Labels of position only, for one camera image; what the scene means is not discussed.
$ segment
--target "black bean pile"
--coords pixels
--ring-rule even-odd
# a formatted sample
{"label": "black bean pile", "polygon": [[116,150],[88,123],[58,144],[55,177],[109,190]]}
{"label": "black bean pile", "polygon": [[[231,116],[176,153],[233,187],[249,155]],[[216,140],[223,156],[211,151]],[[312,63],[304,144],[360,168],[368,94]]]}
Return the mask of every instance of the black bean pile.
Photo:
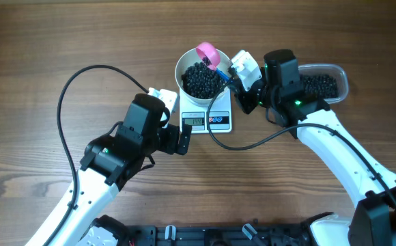
{"label": "black bean pile", "polygon": [[336,79],[328,74],[300,75],[307,94],[316,94],[322,98],[338,97]]}
{"label": "black bean pile", "polygon": [[204,63],[206,66],[209,66],[210,64],[212,64],[212,62],[211,62],[207,57],[204,57],[204,58],[203,58],[203,63]]}
{"label": "black bean pile", "polygon": [[220,90],[225,81],[219,75],[210,70],[203,62],[195,62],[187,68],[182,75],[184,91],[200,99],[211,99]]}

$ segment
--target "black cable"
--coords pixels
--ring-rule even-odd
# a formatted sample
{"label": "black cable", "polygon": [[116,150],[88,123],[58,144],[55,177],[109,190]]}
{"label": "black cable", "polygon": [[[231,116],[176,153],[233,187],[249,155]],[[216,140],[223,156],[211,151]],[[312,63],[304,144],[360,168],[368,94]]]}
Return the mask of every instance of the black cable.
{"label": "black cable", "polygon": [[111,127],[111,129],[110,129],[107,133],[101,135],[99,138],[101,138],[101,137],[106,137],[106,136],[110,135],[110,134],[115,130],[115,128],[116,128],[117,126],[119,126],[120,124],[123,124],[123,123],[124,123],[123,121],[118,121],[118,122],[116,122],[116,123]]}
{"label": "black cable", "polygon": [[[225,89],[226,86],[227,86],[227,84],[222,86],[222,88],[219,90],[219,92],[216,93],[214,98],[210,101],[209,107],[207,108],[207,115],[209,115],[210,109],[212,108],[212,105],[213,105],[214,101],[216,100],[218,95]],[[257,147],[259,145],[262,145],[262,144],[266,143],[267,141],[270,141],[271,139],[274,139],[275,137],[278,137],[279,135],[282,135],[283,133],[286,133],[286,132],[288,132],[290,130],[297,129],[297,128],[300,128],[300,127],[310,126],[310,127],[317,127],[317,128],[321,128],[321,129],[327,130],[332,135],[337,136],[338,138],[340,138],[340,140],[342,140],[345,144],[347,144],[348,147],[350,147],[354,151],[354,153],[356,153],[356,155],[368,167],[369,171],[374,175],[374,177],[378,180],[380,185],[383,187],[383,189],[386,192],[386,194],[390,197],[390,199],[391,199],[391,201],[393,203],[393,206],[395,207],[395,210],[396,210],[396,199],[395,199],[395,196],[391,193],[391,190],[386,185],[386,183],[383,181],[382,176],[378,172],[375,171],[375,169],[372,167],[372,165],[369,163],[369,161],[363,156],[363,154],[360,153],[360,151],[350,141],[348,141],[348,139],[346,139],[343,135],[341,135],[336,130],[333,130],[333,129],[331,129],[331,128],[327,127],[327,126],[323,126],[321,124],[304,123],[304,124],[298,124],[298,125],[295,125],[295,126],[287,127],[287,128],[285,128],[285,129],[283,129],[283,130],[281,130],[279,132],[276,132],[276,133],[272,134],[271,136],[269,136],[269,137],[267,137],[267,138],[265,138],[265,139],[263,139],[261,141],[258,141],[257,143],[251,144],[249,146],[245,146],[245,147],[229,147],[229,146],[226,146],[225,144],[221,143],[219,140],[216,139],[216,137],[213,135],[212,129],[210,128],[209,121],[207,120],[206,122],[207,122],[207,129],[209,131],[210,136],[213,138],[213,140],[219,146],[221,146],[222,148],[227,149],[227,150],[249,150],[251,148],[254,148],[254,147]]]}
{"label": "black cable", "polygon": [[148,156],[148,159],[150,160],[151,164],[146,165],[145,167],[142,167],[141,172],[145,169],[153,168],[156,165],[156,162],[152,158],[151,154]]}
{"label": "black cable", "polygon": [[94,69],[94,68],[107,68],[107,69],[110,69],[110,70],[114,70],[114,71],[124,75],[125,77],[129,78],[139,88],[141,88],[145,93],[149,92],[141,84],[139,84],[139,82],[137,82],[133,77],[131,77],[128,73],[120,70],[119,68],[115,68],[115,67],[108,66],[108,65],[93,65],[93,66],[88,66],[86,68],[83,68],[83,69],[79,70],[78,72],[76,72],[74,75],[72,75],[69,78],[68,82],[66,82],[66,84],[63,87],[63,90],[61,91],[61,94],[60,94],[60,97],[59,97],[59,103],[58,103],[58,106],[57,106],[57,126],[58,126],[58,129],[59,129],[60,140],[61,140],[61,143],[63,144],[63,147],[64,147],[64,152],[66,153],[66,156],[68,157],[68,160],[69,160],[70,171],[72,172],[72,180],[74,182],[74,189],[73,189],[74,192],[72,194],[72,199],[70,200],[70,203],[68,205],[68,209],[67,209],[66,213],[64,214],[64,216],[61,219],[60,223],[55,228],[54,232],[49,236],[48,240],[46,240],[44,246],[49,245],[49,243],[51,243],[51,241],[54,239],[54,237],[60,231],[61,227],[63,227],[63,224],[66,222],[66,219],[69,217],[69,214],[72,212],[72,209],[74,208],[75,201],[76,201],[76,195],[78,193],[78,180],[76,179],[76,170],[75,170],[74,161],[72,160],[72,157],[70,155],[70,152],[69,152],[69,149],[68,149],[68,145],[66,143],[66,140],[64,139],[63,129],[61,127],[61,104],[63,102],[64,94],[66,93],[66,90],[68,89],[70,83],[77,76],[79,76],[82,72],[85,72],[87,70],[91,70],[91,69]]}

